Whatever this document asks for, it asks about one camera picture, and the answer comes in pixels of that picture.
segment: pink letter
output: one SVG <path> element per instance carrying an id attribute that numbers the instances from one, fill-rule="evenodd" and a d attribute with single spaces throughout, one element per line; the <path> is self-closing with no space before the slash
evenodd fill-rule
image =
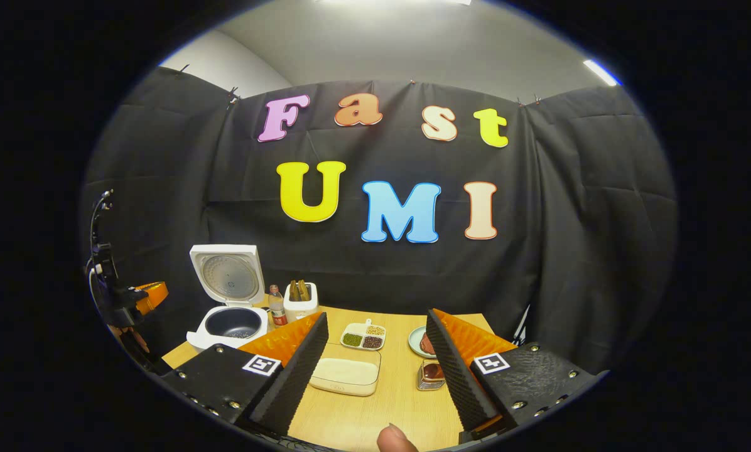
<path id="1" fill-rule="evenodd" d="M 493 228 L 493 193 L 496 187 L 489 182 L 465 183 L 470 194 L 470 226 L 465 237 L 471 240 L 490 240 L 499 234 Z"/>
<path id="2" fill-rule="evenodd" d="M 292 126 L 298 119 L 298 107 L 287 105 L 300 105 L 303 108 L 309 105 L 309 97 L 305 94 L 286 99 L 270 100 L 267 102 L 267 121 L 264 123 L 264 132 L 258 135 L 258 141 L 275 141 L 286 137 L 286 132 L 281 128 L 281 123 L 286 121 L 287 126 Z"/>

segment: yellow letter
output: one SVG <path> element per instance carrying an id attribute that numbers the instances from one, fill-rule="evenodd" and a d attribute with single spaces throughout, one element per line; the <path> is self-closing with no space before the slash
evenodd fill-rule
<path id="1" fill-rule="evenodd" d="M 429 105 L 423 109 L 421 114 L 423 134 L 432 140 L 451 141 L 457 137 L 457 127 L 451 121 L 457 119 L 451 109 Z"/>
<path id="2" fill-rule="evenodd" d="M 493 228 L 493 193 L 496 187 L 489 182 L 465 183 L 470 194 L 470 226 L 465 237 L 473 240 L 488 240 L 499 234 Z"/>
<path id="3" fill-rule="evenodd" d="M 506 126 L 507 119 L 500 117 L 495 109 L 484 109 L 473 113 L 473 117 L 479 120 L 482 140 L 490 146 L 504 147 L 510 140 L 499 135 L 499 126 Z"/>
<path id="4" fill-rule="evenodd" d="M 356 124 L 372 126 L 384 117 L 378 112 L 378 97 L 367 92 L 348 95 L 343 100 L 339 100 L 339 106 L 343 109 L 336 112 L 333 117 L 339 126 L 355 126 Z"/>
<path id="5" fill-rule="evenodd" d="M 293 220 L 318 223 L 328 220 L 339 204 L 339 175 L 345 171 L 342 162 L 321 162 L 317 171 L 323 173 L 323 201 L 319 206 L 303 203 L 303 175 L 309 166 L 303 162 L 281 163 L 275 169 L 281 175 L 281 208 Z"/>

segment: blue letter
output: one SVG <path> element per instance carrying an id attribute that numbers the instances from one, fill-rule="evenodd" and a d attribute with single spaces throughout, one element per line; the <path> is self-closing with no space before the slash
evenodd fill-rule
<path id="1" fill-rule="evenodd" d="M 412 221 L 412 229 L 406 234 L 406 240 L 412 243 L 434 243 L 439 238 L 434 232 L 434 203 L 436 196 L 441 192 L 439 185 L 418 183 L 402 206 L 398 195 L 388 182 L 368 182 L 362 186 L 362 190 L 370 197 L 367 231 L 363 232 L 362 240 L 387 240 L 386 232 L 381 229 L 382 218 L 395 240 L 401 240 L 409 221 Z"/>

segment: glass bottle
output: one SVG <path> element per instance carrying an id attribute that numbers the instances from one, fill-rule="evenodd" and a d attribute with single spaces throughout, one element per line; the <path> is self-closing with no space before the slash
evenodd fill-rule
<path id="1" fill-rule="evenodd" d="M 269 287 L 269 312 L 273 315 L 273 325 L 276 328 L 286 325 L 286 311 L 283 309 L 283 295 L 278 290 L 278 285 Z"/>

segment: black curtain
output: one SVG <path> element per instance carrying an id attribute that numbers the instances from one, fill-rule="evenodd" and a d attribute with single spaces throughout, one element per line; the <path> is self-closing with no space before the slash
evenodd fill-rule
<path id="1" fill-rule="evenodd" d="M 384 119 L 340 127 L 338 101 L 379 98 Z M 309 95 L 283 140 L 259 143 L 266 103 Z M 203 292 L 192 244 L 257 244 L 264 283 L 304 278 L 320 303 L 359 311 L 481 312 L 511 337 L 527 304 L 527 337 L 589 372 L 617 362 L 654 314 L 674 257 L 677 206 L 663 148 L 620 87 L 580 89 L 521 106 L 465 89 L 387 81 L 329 82 L 268 92 L 231 105 L 227 92 L 192 75 L 158 68 L 120 106 L 86 176 L 82 218 L 98 193 L 115 189 L 105 215 L 123 283 L 164 280 L 170 295 L 140 328 L 166 353 L 216 306 Z M 421 132 L 428 105 L 452 109 L 458 137 Z M 488 146 L 473 112 L 507 118 L 505 148 Z M 338 160 L 338 210 L 320 223 L 284 214 L 284 162 L 304 162 L 304 201 L 321 200 L 317 163 Z M 402 238 L 366 243 L 373 180 L 401 202 L 435 183 L 434 244 Z M 485 181 L 493 195 L 492 240 L 470 240 L 470 198 Z M 84 229 L 84 247 L 87 246 Z"/>

